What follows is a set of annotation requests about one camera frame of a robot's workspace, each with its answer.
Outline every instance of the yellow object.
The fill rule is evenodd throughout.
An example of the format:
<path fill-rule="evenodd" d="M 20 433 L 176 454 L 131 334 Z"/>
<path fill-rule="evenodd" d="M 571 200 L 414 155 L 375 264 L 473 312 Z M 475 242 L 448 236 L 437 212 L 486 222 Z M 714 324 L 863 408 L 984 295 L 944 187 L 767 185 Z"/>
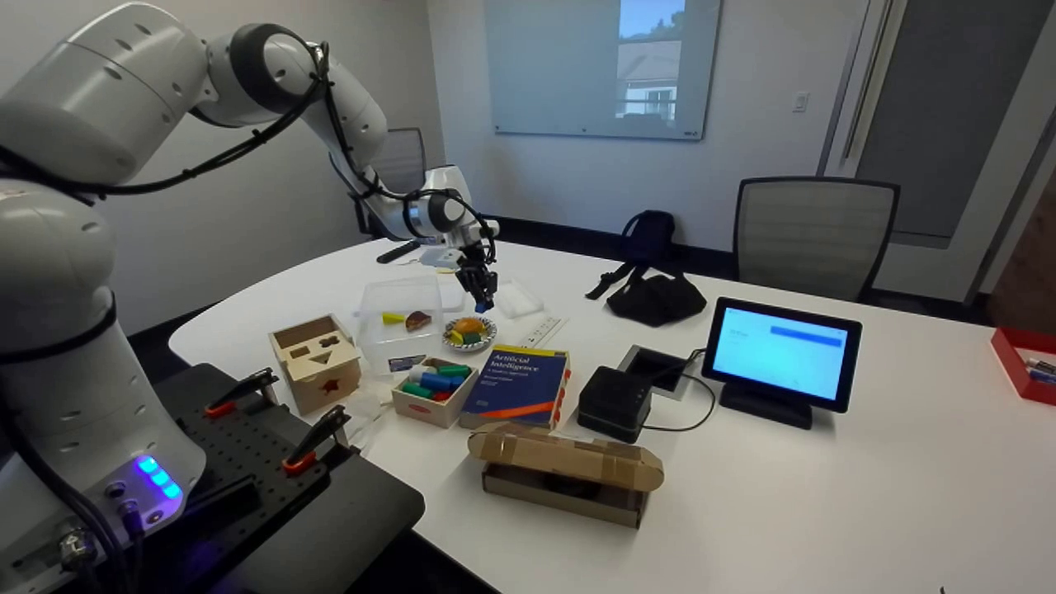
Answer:
<path fill-rule="evenodd" d="M 385 326 L 401 326 L 401 324 L 406 324 L 406 312 L 401 312 L 401 309 L 383 309 L 383 324 L 385 324 Z"/>

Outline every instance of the whiteboard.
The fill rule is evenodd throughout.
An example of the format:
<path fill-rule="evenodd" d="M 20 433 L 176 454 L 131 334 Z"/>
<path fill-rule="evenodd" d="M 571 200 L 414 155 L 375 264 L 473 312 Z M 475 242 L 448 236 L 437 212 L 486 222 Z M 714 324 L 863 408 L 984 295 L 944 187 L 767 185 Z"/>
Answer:
<path fill-rule="evenodd" d="M 489 0 L 497 136 L 700 140 L 723 0 Z"/>

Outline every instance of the wooden block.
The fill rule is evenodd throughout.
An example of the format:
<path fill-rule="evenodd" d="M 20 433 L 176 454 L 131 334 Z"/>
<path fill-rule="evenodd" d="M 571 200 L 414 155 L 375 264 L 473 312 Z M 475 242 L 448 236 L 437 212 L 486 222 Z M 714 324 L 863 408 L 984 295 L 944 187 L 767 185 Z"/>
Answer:
<path fill-rule="evenodd" d="M 335 316 L 272 334 L 272 348 L 300 415 L 335 407 L 361 385 L 361 348 L 341 334 Z"/>

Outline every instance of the red object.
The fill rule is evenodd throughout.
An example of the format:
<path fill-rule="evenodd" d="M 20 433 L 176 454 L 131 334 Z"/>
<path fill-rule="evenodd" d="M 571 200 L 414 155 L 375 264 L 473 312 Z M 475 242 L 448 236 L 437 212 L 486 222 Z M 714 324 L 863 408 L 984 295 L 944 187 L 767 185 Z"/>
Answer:
<path fill-rule="evenodd" d="M 234 403 L 222 403 L 222 407 L 205 407 L 205 418 L 222 418 L 222 415 L 232 415 L 238 407 Z"/>
<path fill-rule="evenodd" d="M 306 452 L 306 454 L 300 454 L 300 458 L 284 458 L 284 471 L 286 471 L 292 479 L 297 479 L 297 474 L 306 471 L 309 466 L 317 466 L 317 454 L 313 454 L 313 452 Z"/>
<path fill-rule="evenodd" d="M 1004 369 L 1009 374 L 1015 391 L 1024 398 L 1048 403 L 1056 407 L 1056 381 L 1041 381 L 1028 374 L 1028 358 L 1020 348 L 1041 348 L 1056 357 L 1056 337 L 1015 330 L 1015 326 L 996 326 L 989 337 Z"/>

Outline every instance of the blue led light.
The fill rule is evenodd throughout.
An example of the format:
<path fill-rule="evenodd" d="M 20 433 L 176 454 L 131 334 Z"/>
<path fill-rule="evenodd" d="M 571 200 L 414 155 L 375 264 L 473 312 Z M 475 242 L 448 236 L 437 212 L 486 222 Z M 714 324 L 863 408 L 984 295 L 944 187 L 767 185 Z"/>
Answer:
<path fill-rule="evenodd" d="M 140 458 L 140 467 L 153 474 L 153 471 L 160 471 L 160 458 L 145 454 L 145 458 Z"/>
<path fill-rule="evenodd" d="M 153 481 L 155 481 L 160 488 L 166 488 L 166 485 L 171 485 L 171 474 L 167 474 L 167 471 L 155 471 Z"/>

